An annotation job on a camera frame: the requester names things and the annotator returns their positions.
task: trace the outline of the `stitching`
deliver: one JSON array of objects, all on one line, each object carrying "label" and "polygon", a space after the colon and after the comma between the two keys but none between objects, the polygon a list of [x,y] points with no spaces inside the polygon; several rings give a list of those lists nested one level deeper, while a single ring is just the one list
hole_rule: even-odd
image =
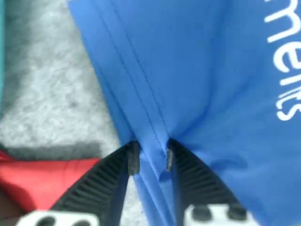
[{"label": "stitching", "polygon": [[101,19],[101,21],[102,21],[102,23],[103,23],[103,25],[104,25],[104,27],[105,27],[105,29],[106,29],[108,35],[109,35],[109,38],[110,38],[110,40],[111,40],[111,42],[112,42],[112,45],[114,46],[114,48],[115,48],[115,50],[116,50],[116,52],[117,52],[117,54],[118,54],[118,56],[119,56],[120,62],[122,63],[122,65],[123,65],[123,67],[124,67],[126,73],[128,74],[128,76],[129,76],[129,78],[130,78],[130,80],[131,80],[131,82],[132,82],[132,84],[133,84],[133,86],[134,86],[134,89],[135,89],[135,91],[136,91],[136,93],[137,93],[137,96],[138,96],[138,98],[139,98],[139,100],[140,100],[140,102],[141,102],[141,105],[142,105],[144,111],[146,112],[147,118],[148,118],[149,123],[150,123],[150,125],[151,125],[151,128],[152,128],[152,130],[153,130],[153,132],[154,132],[154,134],[155,134],[155,136],[156,136],[156,139],[157,139],[158,142],[160,143],[159,137],[157,136],[157,133],[156,133],[156,131],[155,131],[155,128],[154,128],[154,126],[153,126],[153,124],[152,124],[152,122],[151,122],[150,116],[149,116],[149,114],[148,114],[148,112],[147,112],[147,110],[146,110],[145,105],[143,104],[143,102],[142,102],[142,100],[141,100],[141,97],[140,97],[140,95],[139,95],[139,93],[138,93],[137,87],[136,87],[136,85],[135,85],[135,83],[134,83],[134,81],[133,81],[133,78],[132,78],[132,76],[131,76],[131,74],[130,74],[130,72],[129,72],[129,70],[128,70],[128,68],[127,68],[127,66],[126,66],[126,64],[125,64],[125,62],[124,62],[124,60],[123,60],[123,57],[122,57],[121,53],[119,52],[119,50],[118,50],[118,48],[117,48],[117,46],[116,46],[116,44],[115,44],[115,42],[114,42],[114,39],[113,39],[112,34],[111,34],[111,32],[110,32],[110,30],[109,30],[109,28],[108,28],[108,25],[107,25],[106,22],[104,21],[102,15],[101,15],[102,13],[101,13],[99,7],[97,6],[97,4],[95,4],[95,1],[94,1],[94,0],[91,0],[91,3],[94,5],[94,7],[96,8],[96,10],[98,11],[98,16],[100,17],[100,19]]},{"label": "stitching", "polygon": [[154,101],[155,101],[155,103],[156,103],[156,105],[157,105],[157,109],[158,109],[158,111],[159,111],[159,115],[160,115],[161,120],[162,120],[162,122],[163,122],[163,126],[164,126],[164,128],[165,128],[165,130],[166,130],[166,132],[167,132],[168,137],[170,137],[170,135],[169,135],[169,133],[168,133],[168,130],[167,130],[166,123],[165,123],[164,118],[163,118],[163,114],[162,114],[162,112],[161,112],[161,109],[160,109],[160,107],[159,107],[158,102],[156,101],[154,91],[153,91],[153,89],[151,88],[151,85],[150,85],[150,83],[149,83],[149,81],[148,81],[148,79],[147,79],[146,72],[145,72],[144,68],[142,67],[141,61],[139,60],[138,54],[137,54],[137,52],[136,52],[136,50],[135,50],[135,48],[134,48],[134,45],[133,45],[132,40],[131,40],[131,38],[130,38],[130,36],[129,36],[129,34],[128,34],[128,31],[127,31],[126,27],[124,26],[124,24],[123,24],[123,22],[122,22],[122,19],[121,19],[121,17],[120,17],[120,14],[119,14],[118,11],[117,11],[117,8],[116,8],[115,4],[112,2],[112,0],[108,0],[108,1],[109,1],[110,4],[112,5],[112,7],[113,7],[113,9],[114,9],[114,12],[115,12],[115,14],[116,14],[116,16],[117,16],[117,19],[119,20],[120,26],[121,26],[121,28],[124,30],[125,34],[126,34],[127,41],[128,41],[128,43],[129,43],[130,48],[132,49],[132,53],[134,54],[135,60],[136,60],[136,62],[138,63],[138,66],[140,67],[140,70],[141,70],[141,72],[142,72],[142,74],[143,74],[143,76],[144,76],[144,78],[145,78],[145,80],[146,80],[146,83],[148,84],[148,86],[149,86],[149,88],[150,88],[150,92],[151,92],[151,94],[152,94],[152,97],[153,97],[153,99],[154,99]]}]

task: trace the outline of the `white lettering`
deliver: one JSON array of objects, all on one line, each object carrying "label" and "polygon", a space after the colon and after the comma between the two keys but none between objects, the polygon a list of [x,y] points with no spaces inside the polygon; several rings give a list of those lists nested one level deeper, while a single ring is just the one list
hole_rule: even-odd
[{"label": "white lettering", "polygon": [[277,112],[277,117],[282,121],[287,121],[292,119],[297,111],[301,112],[301,104],[294,105],[288,112],[288,114],[284,114],[283,112]]},{"label": "white lettering", "polygon": [[286,85],[290,85],[290,84],[298,82],[298,81],[301,81],[301,74],[280,80],[280,85],[286,86]]},{"label": "white lettering", "polygon": [[283,107],[282,105],[283,105],[284,102],[286,102],[286,101],[288,101],[288,100],[291,100],[291,99],[294,99],[294,98],[296,98],[297,100],[301,100],[301,91],[296,92],[296,93],[294,93],[294,94],[291,94],[291,95],[289,95],[289,96],[286,96],[286,97],[284,97],[284,98],[278,100],[277,103],[276,103],[276,107],[277,107],[279,110],[281,110],[282,107]]},{"label": "white lettering", "polygon": [[289,42],[277,49],[274,54],[275,67],[283,73],[290,72],[290,69],[283,62],[283,56],[287,53],[293,68],[301,69],[301,61],[298,60],[297,49],[301,49],[301,42],[299,41]]},{"label": "white lettering", "polygon": [[298,0],[291,0],[291,4],[288,8],[285,8],[283,10],[280,10],[276,13],[273,13],[267,17],[264,18],[264,22],[269,23],[273,20],[277,20],[279,18],[282,18],[284,16],[287,16],[292,21],[292,27],[284,32],[280,32],[278,34],[274,34],[270,37],[268,37],[268,43],[277,41],[279,39],[288,37],[290,35],[296,34],[301,29],[301,20],[298,17],[298,15],[295,13],[295,10],[298,6]]}]

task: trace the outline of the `blue garment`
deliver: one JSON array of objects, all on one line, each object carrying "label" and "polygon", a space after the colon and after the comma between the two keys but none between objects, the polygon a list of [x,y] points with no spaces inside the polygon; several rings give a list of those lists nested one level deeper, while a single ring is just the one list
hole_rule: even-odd
[{"label": "blue garment", "polygon": [[175,225],[166,143],[184,144],[263,226],[301,222],[298,0],[72,0],[151,226]]}]

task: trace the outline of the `teal object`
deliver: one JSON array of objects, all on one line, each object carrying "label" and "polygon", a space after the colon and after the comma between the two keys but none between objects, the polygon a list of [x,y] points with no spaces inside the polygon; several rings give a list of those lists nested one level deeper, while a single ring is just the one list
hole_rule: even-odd
[{"label": "teal object", "polygon": [[2,90],[4,86],[4,10],[4,0],[0,0],[0,102],[2,101]]}]

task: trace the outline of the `seam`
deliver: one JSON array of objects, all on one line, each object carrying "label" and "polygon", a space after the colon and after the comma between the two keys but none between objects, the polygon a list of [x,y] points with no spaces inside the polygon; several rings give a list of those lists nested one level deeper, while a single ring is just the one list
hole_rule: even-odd
[{"label": "seam", "polygon": [[118,50],[118,48],[117,48],[117,46],[116,46],[116,44],[115,44],[115,41],[114,41],[113,36],[112,36],[112,34],[111,34],[111,32],[110,32],[110,30],[109,30],[109,28],[108,28],[108,25],[107,25],[106,22],[104,21],[102,15],[101,15],[102,13],[101,13],[99,7],[95,4],[95,1],[94,1],[94,0],[90,0],[90,1],[91,1],[91,3],[94,5],[94,7],[96,8],[96,10],[98,11],[98,16],[100,17],[100,19],[101,19],[101,21],[102,21],[102,23],[103,23],[103,25],[104,25],[104,27],[105,27],[105,29],[106,29],[108,35],[109,35],[109,38],[110,38],[110,40],[111,40],[111,42],[112,42],[112,45],[114,46],[114,48],[115,48],[115,50],[116,50],[116,52],[117,52],[117,54],[118,54],[118,56],[119,56],[119,60],[120,60],[121,64],[123,65],[123,67],[124,67],[124,69],[125,69],[127,75],[129,76],[129,78],[130,78],[130,80],[131,80],[131,82],[132,82],[132,84],[133,84],[133,87],[134,87],[135,92],[136,92],[136,94],[137,94],[137,96],[138,96],[138,98],[139,98],[139,100],[140,100],[140,102],[141,102],[141,105],[142,105],[144,111],[146,112],[146,115],[147,115],[147,118],[148,118],[149,123],[150,123],[150,125],[151,125],[151,128],[152,128],[152,130],[153,130],[153,132],[154,132],[154,134],[155,134],[155,136],[156,136],[157,141],[158,141],[159,144],[160,144],[159,137],[158,137],[158,135],[157,135],[157,133],[156,133],[156,131],[155,131],[155,128],[154,128],[152,122],[151,122],[151,118],[150,118],[150,116],[149,116],[149,114],[148,114],[148,112],[147,112],[147,110],[146,110],[145,105],[144,105],[143,102],[142,102],[142,99],[141,99],[141,97],[140,97],[140,95],[139,95],[139,92],[138,92],[138,90],[137,90],[137,87],[136,87],[136,85],[135,85],[135,83],[134,83],[134,81],[133,81],[133,77],[131,76],[131,74],[130,74],[130,72],[129,72],[129,70],[128,70],[128,68],[127,68],[127,66],[126,66],[126,64],[125,64],[125,62],[124,62],[124,60],[123,60],[123,57],[122,57],[120,51]]},{"label": "seam", "polygon": [[125,34],[126,34],[127,41],[128,41],[129,46],[130,46],[130,48],[131,48],[131,50],[132,50],[132,53],[134,54],[134,58],[135,58],[136,62],[138,63],[138,66],[139,66],[139,68],[140,68],[140,70],[141,70],[141,72],[142,72],[142,74],[143,74],[143,76],[144,76],[144,78],[145,78],[145,80],[146,80],[146,83],[148,84],[148,86],[149,86],[149,88],[150,88],[150,92],[151,92],[151,94],[152,94],[152,97],[153,97],[153,99],[154,99],[154,101],[155,101],[155,103],[156,103],[156,105],[157,105],[159,115],[160,115],[161,120],[162,120],[162,122],[163,122],[163,126],[164,126],[164,128],[165,128],[165,130],[166,130],[166,133],[167,133],[168,137],[170,137],[170,135],[169,135],[169,133],[168,133],[168,130],[167,130],[166,123],[165,123],[164,118],[163,118],[162,111],[161,111],[161,109],[160,109],[160,107],[159,107],[159,104],[158,104],[156,98],[155,98],[154,91],[153,91],[153,89],[151,88],[151,85],[150,85],[150,83],[149,83],[149,81],[148,81],[148,79],[147,79],[146,72],[145,72],[144,68],[142,67],[141,61],[140,61],[140,59],[139,59],[139,57],[138,57],[138,54],[137,54],[137,52],[136,52],[136,50],[135,50],[135,48],[134,48],[134,45],[133,45],[133,42],[132,42],[132,40],[131,40],[131,38],[130,38],[130,36],[129,36],[129,33],[128,33],[126,27],[124,26],[124,24],[123,24],[123,22],[122,22],[122,19],[121,19],[121,17],[120,17],[119,12],[117,11],[117,8],[116,8],[115,4],[112,2],[112,0],[108,0],[108,1],[109,1],[110,4],[112,5],[112,7],[113,7],[113,9],[114,9],[114,12],[115,12],[115,14],[116,14],[116,17],[117,17],[117,19],[118,19],[118,21],[119,21],[119,23],[120,23],[120,26],[121,26],[121,28],[124,30]]},{"label": "seam", "polygon": [[[92,54],[92,53],[90,52],[89,45],[88,45],[88,43],[85,41],[86,39],[85,39],[85,37],[84,37],[83,35],[82,35],[82,39],[83,39],[84,42],[85,42],[85,45],[86,45],[86,48],[87,48],[88,53],[89,53],[89,54]],[[99,71],[102,75],[104,75],[104,72],[103,72],[101,66],[98,64],[97,61],[94,60],[94,58],[91,59],[91,62],[92,62],[92,64],[95,64],[96,70]],[[105,76],[103,77],[103,80],[104,80],[105,83],[107,83],[108,88],[111,90],[111,87],[109,86],[109,84],[108,84],[108,82],[107,82]],[[120,108],[120,110],[122,111],[122,113],[124,114],[124,112],[123,112],[122,108],[120,107],[119,102],[117,101],[117,99],[116,99],[116,104],[118,105],[118,107]],[[125,117],[125,119],[126,119],[128,125],[129,125],[131,131],[134,133],[134,131],[132,130],[132,127],[131,127],[130,123],[129,123],[128,120],[127,120],[127,117]],[[147,159],[147,162],[148,162],[149,166],[153,169],[152,164],[150,163],[150,161],[149,161],[147,155],[145,154],[145,151],[144,151],[142,148],[141,148],[141,151],[143,152],[145,158]],[[141,183],[142,183],[143,186],[146,188],[147,186],[146,186],[146,183],[145,183],[145,178],[144,178],[144,176],[140,174],[139,177],[140,177],[140,179],[141,179]],[[153,198],[151,197],[150,192],[149,192],[147,189],[146,189],[146,191],[147,191],[148,196],[149,196],[150,199],[151,199],[151,202],[152,202],[153,206],[154,206],[157,210],[159,210],[158,204],[155,203],[155,201],[154,201]],[[164,194],[162,193],[162,190],[161,190],[161,189],[159,189],[159,192],[160,192],[160,196],[164,197]],[[168,203],[166,202],[166,199],[164,199],[164,203],[165,203],[166,206],[168,206]],[[164,215],[162,215],[161,213],[159,213],[159,216],[161,217],[161,220],[162,220],[162,221],[165,221],[166,218],[164,217]]]},{"label": "seam", "polygon": [[[87,41],[85,41],[85,45],[86,45],[87,52],[90,54],[91,62],[92,62],[92,63],[95,63],[95,65],[93,65],[93,67],[97,67],[97,70],[99,70],[99,72],[103,75],[104,82],[107,83],[108,88],[111,90],[111,92],[112,92],[114,98],[116,99],[116,96],[115,96],[114,92],[112,91],[111,86],[110,86],[109,83],[107,82],[105,73],[104,73],[103,70],[101,69],[101,66],[99,65],[99,63],[97,62],[97,60],[95,60],[95,59],[92,57],[92,52],[90,51],[90,47],[89,47]],[[127,118],[127,116],[125,115],[124,111],[122,110],[122,108],[121,108],[119,102],[117,101],[117,99],[116,99],[116,103],[117,103],[117,105],[119,106],[119,108],[121,109],[122,113],[124,114],[125,119],[126,119],[127,123],[129,124],[129,127],[130,127],[131,131],[133,132],[134,136],[137,137],[137,135],[135,134],[134,130],[132,129],[131,124],[130,124],[129,121],[128,121],[128,118]],[[153,165],[151,164],[149,158],[147,157],[145,151],[144,151],[143,149],[141,149],[141,151],[144,153],[144,155],[145,155],[145,157],[146,157],[148,163],[150,164],[150,167],[152,168],[152,171],[155,172],[155,169],[154,169]]]}]

